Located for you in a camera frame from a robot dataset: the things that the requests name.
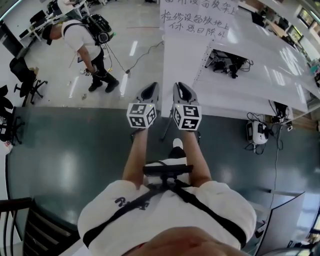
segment white sneaker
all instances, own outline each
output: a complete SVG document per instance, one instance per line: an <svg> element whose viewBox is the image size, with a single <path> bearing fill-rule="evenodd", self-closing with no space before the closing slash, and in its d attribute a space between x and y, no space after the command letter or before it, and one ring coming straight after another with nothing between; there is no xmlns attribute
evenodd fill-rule
<svg viewBox="0 0 320 256"><path fill-rule="evenodd" d="M174 148L175 148L175 147L179 147L179 148L181 148L181 149L183 150L183 149L184 149L184 145L183 145L181 139L175 138L175 139L173 140L173 147L174 147Z"/></svg>

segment backpack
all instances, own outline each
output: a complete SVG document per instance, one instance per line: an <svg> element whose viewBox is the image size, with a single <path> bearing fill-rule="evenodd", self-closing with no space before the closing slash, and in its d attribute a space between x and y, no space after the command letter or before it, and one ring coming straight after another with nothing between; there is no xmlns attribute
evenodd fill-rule
<svg viewBox="0 0 320 256"><path fill-rule="evenodd" d="M112 28L110 27L108 21L106 21L99 14L85 16L82 19L77 19L77 21L80 21L82 23L73 23L67 25L63 30L63 36L65 36L68 28L75 25L84 26L91 34L97 46L109 42L114 36L114 32L112 31Z"/></svg>

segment white paper sign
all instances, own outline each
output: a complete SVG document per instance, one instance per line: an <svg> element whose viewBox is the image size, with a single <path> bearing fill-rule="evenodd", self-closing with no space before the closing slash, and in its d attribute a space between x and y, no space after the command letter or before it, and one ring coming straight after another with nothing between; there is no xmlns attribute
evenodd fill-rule
<svg viewBox="0 0 320 256"><path fill-rule="evenodd" d="M161 0L160 26L223 40L238 10L237 0Z"/></svg>

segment man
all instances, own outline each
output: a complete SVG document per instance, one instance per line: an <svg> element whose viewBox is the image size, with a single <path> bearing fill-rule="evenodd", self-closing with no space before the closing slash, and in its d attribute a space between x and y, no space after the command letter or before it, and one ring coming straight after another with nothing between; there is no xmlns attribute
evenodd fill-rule
<svg viewBox="0 0 320 256"><path fill-rule="evenodd" d="M121 211L130 205L129 202L150 191L144 185L143 174L147 137L147 129L135 135L122 180L109 184L81 212L78 230L81 238L92 238L89 243L83 239L86 245L89 244L92 256L243 255L235 236L207 212L184 202L171 190L153 196L144 205L119 217L119 209ZM219 216L237 224L245 233L247 242L255 231L257 217L254 209L226 184L212 181L195 134L183 131L182 137L183 143L175 139L169 159L160 163L193 165L189 174L192 187L183 190L195 195ZM101 228L101 224L108 220L112 221ZM92 231L97 229L97 236L93 235Z"/></svg>
<svg viewBox="0 0 320 256"><path fill-rule="evenodd" d="M93 92L102 86L102 81L108 85L105 89L106 93L112 92L119 81L109 74L104 65L104 51L98 45L89 33L89 31L81 25L79 20L69 20L63 24L49 25L42 33L42 38L47 40L47 44L51 45L52 40L63 38L65 42L75 51L83 60L86 68L92 74L92 85L89 92Z"/></svg>
<svg viewBox="0 0 320 256"><path fill-rule="evenodd" d="M81 19L73 7L75 3L75 0L57 0L58 7L62 14L66 15L70 20Z"/></svg>

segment white t-shirt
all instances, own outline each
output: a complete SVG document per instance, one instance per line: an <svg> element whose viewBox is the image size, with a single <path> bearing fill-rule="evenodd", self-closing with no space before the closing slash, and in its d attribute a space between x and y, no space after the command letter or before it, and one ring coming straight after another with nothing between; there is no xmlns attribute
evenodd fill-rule
<svg viewBox="0 0 320 256"><path fill-rule="evenodd" d="M243 229L247 241L255 232L256 212L240 194L225 183L209 181L200 187L185 188L216 214L236 223ZM81 212L78 230L84 234L104 223L127 202L147 193L129 181L117 180L107 186ZM209 214L168 190L152 197L144 207L127 212L110 223L89 245L93 256L121 256L132 248L173 227L198 227L222 243L240 249L239 241L218 224Z"/></svg>
<svg viewBox="0 0 320 256"><path fill-rule="evenodd" d="M93 61L100 54L101 48L100 46L96 45L95 40L84 26L70 26L64 34L66 26L76 23L81 24L81 21L73 19L62 24L62 38L75 52L77 52L84 45L89 52L91 61Z"/></svg>
<svg viewBox="0 0 320 256"><path fill-rule="evenodd" d="M67 14L68 12L72 11L74 9L72 4L69 0L57 0L57 4L62 12L62 14Z"/></svg>

